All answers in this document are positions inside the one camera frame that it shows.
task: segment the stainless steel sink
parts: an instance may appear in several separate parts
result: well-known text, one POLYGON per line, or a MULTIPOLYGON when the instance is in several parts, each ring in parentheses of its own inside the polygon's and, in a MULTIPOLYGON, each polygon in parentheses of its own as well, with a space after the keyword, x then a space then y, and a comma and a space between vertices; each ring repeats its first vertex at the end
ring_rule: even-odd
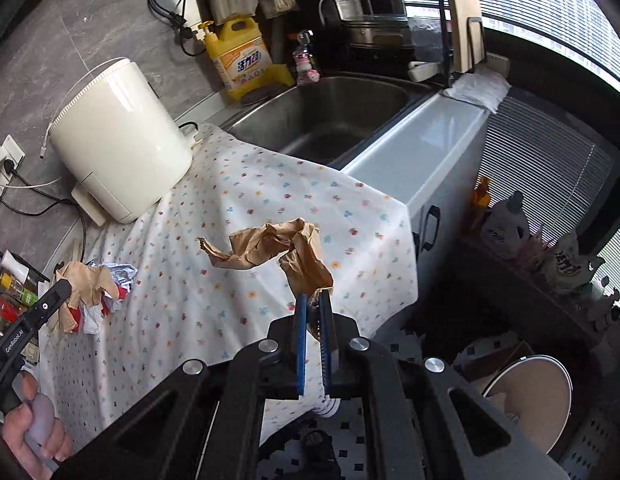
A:
POLYGON ((402 80, 324 76, 243 110, 221 127, 244 142, 340 169, 431 93, 402 80))

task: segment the white appliance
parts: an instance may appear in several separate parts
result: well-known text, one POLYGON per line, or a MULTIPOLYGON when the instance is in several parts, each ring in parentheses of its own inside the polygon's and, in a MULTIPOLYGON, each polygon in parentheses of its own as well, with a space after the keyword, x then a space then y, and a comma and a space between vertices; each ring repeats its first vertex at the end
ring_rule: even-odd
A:
POLYGON ((90 197, 132 222, 186 173, 196 133, 184 136, 136 63, 122 59, 61 110, 49 139, 78 181, 72 196, 101 225, 106 217, 90 197))

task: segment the yellow detergent bottle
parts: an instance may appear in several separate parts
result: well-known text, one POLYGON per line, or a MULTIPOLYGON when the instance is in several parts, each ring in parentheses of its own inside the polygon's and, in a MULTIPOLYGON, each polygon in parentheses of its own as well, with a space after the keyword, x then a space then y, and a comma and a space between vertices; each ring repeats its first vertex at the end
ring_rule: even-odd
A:
POLYGON ((234 18, 225 22, 217 36, 207 30, 213 23, 199 27, 205 31, 205 47, 230 96, 238 100, 269 84, 273 65, 259 25, 252 18, 234 18))

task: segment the white cloth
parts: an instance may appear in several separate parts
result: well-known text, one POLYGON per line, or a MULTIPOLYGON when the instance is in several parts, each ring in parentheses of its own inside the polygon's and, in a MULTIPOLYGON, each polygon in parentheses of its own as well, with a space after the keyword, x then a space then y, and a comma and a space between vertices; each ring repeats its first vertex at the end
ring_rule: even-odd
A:
POLYGON ((473 74, 463 74, 452 88, 443 90, 443 95, 487 108, 495 114, 510 88, 510 83, 500 73, 480 64, 473 74))
MULTIPOLYGON (((180 363, 215 364, 264 338, 272 320, 289 315, 294 297, 276 259, 253 270, 212 267, 199 249, 205 237, 229 251, 228 235, 297 217, 317 224, 323 261, 334 277, 335 312, 371 336, 417 296, 408 209, 339 171, 245 144, 216 126, 195 148, 190 170, 133 224, 91 232, 87 260, 139 269, 133 288, 101 325, 56 347, 39 334, 43 391, 77 448, 148 393, 180 363)), ((262 439, 320 406, 319 345, 307 341, 306 395, 268 401, 262 439)))
POLYGON ((101 304, 81 307, 85 334, 96 335, 99 333, 101 323, 103 322, 103 314, 101 314, 102 309, 103 307, 101 304))

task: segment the white cabinet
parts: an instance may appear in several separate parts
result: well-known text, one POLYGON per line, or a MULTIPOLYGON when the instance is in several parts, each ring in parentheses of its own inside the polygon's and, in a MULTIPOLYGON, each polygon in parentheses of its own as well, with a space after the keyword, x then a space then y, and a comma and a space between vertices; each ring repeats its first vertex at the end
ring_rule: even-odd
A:
POLYGON ((437 94, 343 169, 406 204, 419 238, 419 299, 384 323, 378 340, 410 319, 437 280, 476 181, 488 116, 483 108, 437 94))
POLYGON ((461 158, 447 174, 412 221, 419 226, 421 250, 417 262, 419 303, 429 295, 437 272, 455 244, 467 211, 485 144, 485 127, 474 137, 461 158))

